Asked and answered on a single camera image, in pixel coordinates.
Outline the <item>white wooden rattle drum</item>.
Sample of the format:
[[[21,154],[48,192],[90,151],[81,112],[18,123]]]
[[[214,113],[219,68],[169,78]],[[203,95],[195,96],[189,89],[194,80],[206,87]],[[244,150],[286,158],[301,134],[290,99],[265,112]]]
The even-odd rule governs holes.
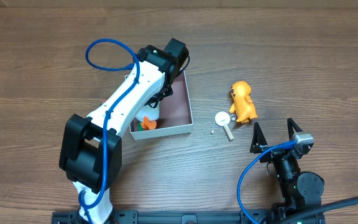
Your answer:
[[[231,132],[230,128],[229,128],[229,123],[231,121],[235,121],[236,116],[234,114],[229,114],[227,112],[223,112],[220,111],[218,113],[216,113],[216,115],[214,116],[214,123],[213,123],[213,127],[211,128],[210,133],[214,134],[214,127],[215,126],[219,126],[222,127],[223,130],[226,133],[226,136],[228,138],[229,141],[233,141],[234,140],[234,135]]]

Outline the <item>green round plastic cap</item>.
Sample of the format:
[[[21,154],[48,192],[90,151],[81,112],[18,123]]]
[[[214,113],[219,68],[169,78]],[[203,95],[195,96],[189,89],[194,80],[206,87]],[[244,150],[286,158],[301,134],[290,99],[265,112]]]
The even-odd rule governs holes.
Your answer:
[[[143,125],[142,125],[142,122],[138,122],[137,124],[137,128],[138,128],[138,131],[143,131]]]

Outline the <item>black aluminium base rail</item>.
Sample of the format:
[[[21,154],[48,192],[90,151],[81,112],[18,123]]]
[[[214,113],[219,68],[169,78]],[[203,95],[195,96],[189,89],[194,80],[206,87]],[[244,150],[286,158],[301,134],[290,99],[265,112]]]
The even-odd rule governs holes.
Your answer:
[[[267,220],[268,210],[253,209],[248,210],[252,218],[259,223],[270,223]],[[73,224],[88,223],[77,210],[70,212],[53,212],[51,223],[53,224]],[[138,212],[137,210],[114,210],[106,223],[119,224],[185,224],[185,223],[227,223],[227,224],[246,224],[252,223],[242,211],[215,211],[215,212]],[[326,223],[324,215],[308,217],[291,223]]]

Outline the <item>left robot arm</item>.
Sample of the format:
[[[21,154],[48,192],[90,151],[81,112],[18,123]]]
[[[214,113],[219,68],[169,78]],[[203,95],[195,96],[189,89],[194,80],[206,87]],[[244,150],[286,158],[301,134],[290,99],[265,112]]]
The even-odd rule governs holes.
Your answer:
[[[172,83],[190,61],[183,42],[171,39],[163,50],[152,45],[131,53],[129,76],[96,110],[73,114],[63,133],[59,167],[78,191],[80,208],[54,213],[52,223],[112,223],[109,188],[122,166],[122,136],[139,111],[172,95]]]

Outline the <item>white square cardboard box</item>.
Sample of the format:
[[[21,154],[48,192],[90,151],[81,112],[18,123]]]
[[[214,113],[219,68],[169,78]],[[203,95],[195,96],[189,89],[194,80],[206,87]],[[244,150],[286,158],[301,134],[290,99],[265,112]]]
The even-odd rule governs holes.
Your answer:
[[[131,121],[129,132],[135,140],[192,132],[193,117],[185,72],[174,80],[172,90],[173,95],[158,103],[160,113],[156,129],[138,131],[138,120]]]

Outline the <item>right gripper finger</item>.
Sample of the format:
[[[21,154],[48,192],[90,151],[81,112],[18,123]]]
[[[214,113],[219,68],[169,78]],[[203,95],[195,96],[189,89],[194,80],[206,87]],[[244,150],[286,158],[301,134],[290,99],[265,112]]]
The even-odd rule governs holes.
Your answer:
[[[269,145],[266,142],[266,139],[258,122],[254,123],[250,153],[261,154],[266,151],[268,147]]]
[[[298,133],[303,132],[303,130],[295,123],[292,118],[287,119],[287,128],[290,140],[295,140],[298,137]]]

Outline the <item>orange rubber dog toy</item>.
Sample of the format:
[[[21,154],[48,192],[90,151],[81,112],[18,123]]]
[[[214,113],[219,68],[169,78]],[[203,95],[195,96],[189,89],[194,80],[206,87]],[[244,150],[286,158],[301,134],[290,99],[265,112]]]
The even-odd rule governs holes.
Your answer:
[[[252,89],[245,81],[235,82],[230,89],[230,95],[233,103],[229,113],[236,115],[236,122],[248,123],[252,119],[258,118],[255,105],[250,97]]]

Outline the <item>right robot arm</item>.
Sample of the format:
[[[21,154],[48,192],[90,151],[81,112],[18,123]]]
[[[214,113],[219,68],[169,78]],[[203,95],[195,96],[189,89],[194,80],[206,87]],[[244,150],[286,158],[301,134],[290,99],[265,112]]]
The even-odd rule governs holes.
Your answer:
[[[287,119],[289,140],[295,145],[290,149],[274,149],[259,162],[273,164],[283,201],[274,203],[265,215],[265,223],[279,222],[309,208],[321,205],[324,179],[314,172],[302,172],[298,159],[309,153],[314,138],[304,132],[292,118]]]

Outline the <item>white plush duck toy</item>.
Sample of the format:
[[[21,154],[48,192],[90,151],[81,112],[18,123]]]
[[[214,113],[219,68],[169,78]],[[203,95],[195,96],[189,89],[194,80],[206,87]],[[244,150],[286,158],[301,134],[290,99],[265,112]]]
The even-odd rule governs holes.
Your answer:
[[[147,105],[142,107],[142,109],[136,114],[135,118],[138,122],[142,122],[144,131],[153,130],[157,128],[159,113],[159,105],[156,108],[151,108]]]

